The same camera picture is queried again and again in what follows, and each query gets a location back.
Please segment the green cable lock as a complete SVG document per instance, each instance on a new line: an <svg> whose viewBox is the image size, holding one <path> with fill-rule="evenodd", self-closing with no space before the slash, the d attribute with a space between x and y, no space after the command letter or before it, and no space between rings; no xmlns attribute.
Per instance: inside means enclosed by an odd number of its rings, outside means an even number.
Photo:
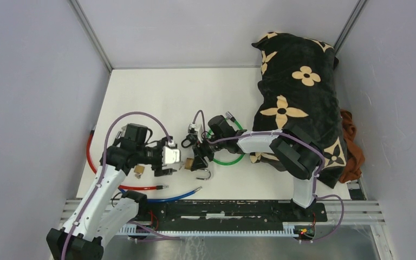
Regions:
<svg viewBox="0 0 416 260"><path fill-rule="evenodd" d="M237 126L237 128L239 130L243 130L242 125L236 120L236 118L230 112L225 113L225 120L226 121L229 121L229 120L232 121ZM243 159L243 157L244 157L244 155L241 154L238 158L236 158L234 160L231 160L231 161L228 161L228 162L221 161L221 160L218 160L218 159L214 158L213 162L218 164L218 165L221 165L221 166L231 166L231 165L234 165L234 164L240 162Z"/></svg>

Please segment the black padlock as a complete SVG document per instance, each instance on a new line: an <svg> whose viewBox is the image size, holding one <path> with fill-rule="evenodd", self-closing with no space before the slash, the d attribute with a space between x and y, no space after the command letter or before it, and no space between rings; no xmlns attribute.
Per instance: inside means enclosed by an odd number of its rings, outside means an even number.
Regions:
<svg viewBox="0 0 416 260"><path fill-rule="evenodd" d="M185 139L182 140L182 148L189 148L198 142L198 138L195 135L189 134Z"/></svg>

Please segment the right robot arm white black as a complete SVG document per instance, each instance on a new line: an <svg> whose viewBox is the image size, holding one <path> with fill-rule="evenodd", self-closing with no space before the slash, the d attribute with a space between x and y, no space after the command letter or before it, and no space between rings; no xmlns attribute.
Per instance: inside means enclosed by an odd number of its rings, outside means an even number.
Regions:
<svg viewBox="0 0 416 260"><path fill-rule="evenodd" d="M214 160L215 153L273 155L293 176L291 214L305 221L313 214L316 200L316 179L324 167L325 158L317 142L297 125L273 131L235 130L222 115L212 118L208 126L191 123L185 141L192 148L193 158L186 164L191 171L204 170Z"/></svg>

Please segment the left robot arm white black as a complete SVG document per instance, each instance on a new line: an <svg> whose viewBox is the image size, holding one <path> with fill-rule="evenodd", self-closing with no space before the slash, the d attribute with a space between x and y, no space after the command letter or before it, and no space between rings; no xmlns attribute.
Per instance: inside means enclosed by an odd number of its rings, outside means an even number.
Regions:
<svg viewBox="0 0 416 260"><path fill-rule="evenodd" d="M105 209L131 170L150 165L155 174L172 174L181 162L181 152L171 136L153 146L146 126L129 123L105 148L94 181L73 214L46 237L54 259L102 259L105 248L118 231L133 218L143 220L149 207L147 196L126 191L108 213Z"/></svg>

